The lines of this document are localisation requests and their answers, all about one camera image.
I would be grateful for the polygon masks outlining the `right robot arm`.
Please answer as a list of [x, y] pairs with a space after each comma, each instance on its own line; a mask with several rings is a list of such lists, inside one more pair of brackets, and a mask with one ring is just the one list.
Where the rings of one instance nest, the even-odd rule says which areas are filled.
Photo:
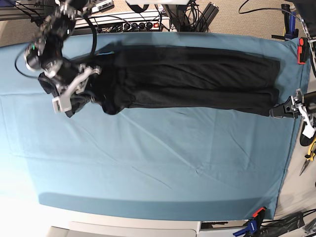
[[[25, 62], [29, 70], [43, 70], [38, 81], [47, 94], [59, 96], [59, 89], [65, 91], [81, 75], [86, 65], [95, 55], [97, 46], [96, 28], [88, 19], [90, 9], [95, 5], [92, 0], [62, 0], [53, 14], [46, 17], [35, 41], [25, 49]], [[92, 49], [88, 56], [77, 63], [69, 61], [62, 55], [64, 41], [72, 34], [76, 25], [76, 18], [83, 18], [92, 31]]]

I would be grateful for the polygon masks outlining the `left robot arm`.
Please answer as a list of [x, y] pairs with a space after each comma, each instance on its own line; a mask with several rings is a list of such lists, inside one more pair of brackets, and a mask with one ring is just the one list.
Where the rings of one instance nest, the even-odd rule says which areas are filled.
[[[301, 24], [306, 37], [298, 45], [298, 63], [303, 65], [309, 60], [313, 73], [316, 72], [316, 2], [314, 0], [293, 0], [294, 6], [301, 18]], [[306, 123], [303, 133], [312, 137], [316, 131], [316, 93], [303, 94], [297, 89], [294, 96], [286, 102], [270, 110], [270, 115], [275, 118], [293, 118], [300, 116]]]

